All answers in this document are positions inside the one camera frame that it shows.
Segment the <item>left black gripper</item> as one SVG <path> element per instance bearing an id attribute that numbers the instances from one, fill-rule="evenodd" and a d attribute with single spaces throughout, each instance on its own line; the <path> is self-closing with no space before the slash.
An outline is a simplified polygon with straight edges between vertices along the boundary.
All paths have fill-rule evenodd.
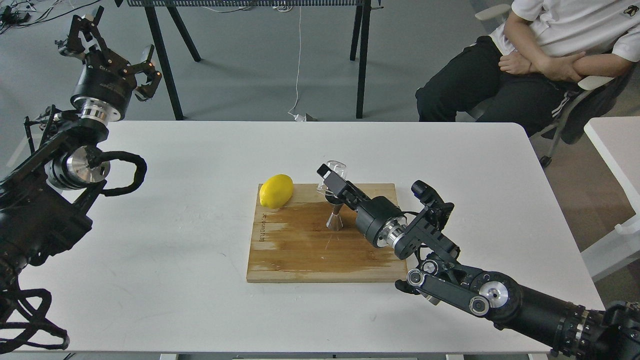
<path id="1" fill-rule="evenodd" d="M 127 63 L 119 74 L 104 67 L 108 66 L 108 47 L 98 30 L 104 11 L 103 6 L 98 6 L 93 13 L 74 14 L 68 35 L 55 45 L 60 55 L 85 64 L 70 99 L 78 117 L 110 123 L 125 118 L 132 94 L 138 101 L 153 98 L 163 75 L 153 63 L 154 45 L 147 45 L 141 61 Z"/>

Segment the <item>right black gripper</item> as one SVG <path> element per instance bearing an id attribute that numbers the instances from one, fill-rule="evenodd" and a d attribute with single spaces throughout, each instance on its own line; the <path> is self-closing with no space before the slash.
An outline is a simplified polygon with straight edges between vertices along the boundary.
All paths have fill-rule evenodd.
<path id="1" fill-rule="evenodd" d="M 370 199 L 358 187 L 345 180 L 345 164 L 322 164 L 317 170 L 323 178 L 320 192 L 332 204 L 345 204 L 356 212 L 355 226 L 375 248 L 393 248 L 407 226 L 402 210 L 384 196 Z"/>

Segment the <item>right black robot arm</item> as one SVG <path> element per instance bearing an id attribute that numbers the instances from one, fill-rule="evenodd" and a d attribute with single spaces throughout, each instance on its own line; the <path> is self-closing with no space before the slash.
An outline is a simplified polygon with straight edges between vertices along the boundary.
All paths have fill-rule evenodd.
<path id="1" fill-rule="evenodd" d="M 356 227 L 375 248 L 389 246 L 398 259 L 420 256 L 396 289 L 421 295 L 436 305 L 448 303 L 463 312 L 492 322 L 550 346 L 550 354 L 577 360 L 637 360 L 639 305 L 613 301 L 606 310 L 586 309 L 569 301 L 520 285 L 497 271 L 462 265 L 460 248 L 442 233 L 454 205 L 444 202 L 425 182 L 411 190 L 423 210 L 407 222 L 406 212 L 384 196 L 370 198 L 326 164 L 317 170 L 336 202 L 356 212 Z"/>

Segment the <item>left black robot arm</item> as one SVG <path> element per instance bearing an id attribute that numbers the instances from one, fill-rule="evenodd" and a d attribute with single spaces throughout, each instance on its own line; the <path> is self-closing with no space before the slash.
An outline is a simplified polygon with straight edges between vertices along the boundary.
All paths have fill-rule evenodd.
<path id="1" fill-rule="evenodd" d="M 30 157 L 1 181 L 0 285 L 1 328 L 14 330 L 1 339 L 1 353 L 22 346 L 64 350 L 67 331 L 48 320 L 51 293 L 21 289 L 18 276 L 68 251 L 92 229 L 88 217 L 98 196 L 126 195 L 144 182 L 141 156 L 98 148 L 108 124 L 124 119 L 132 97 L 152 98 L 162 80 L 149 45 L 138 64 L 108 48 L 98 25 L 104 9 L 75 15 L 61 55 L 80 59 L 82 73 L 70 98 L 72 109 L 51 105 L 36 120 L 26 118 Z"/>

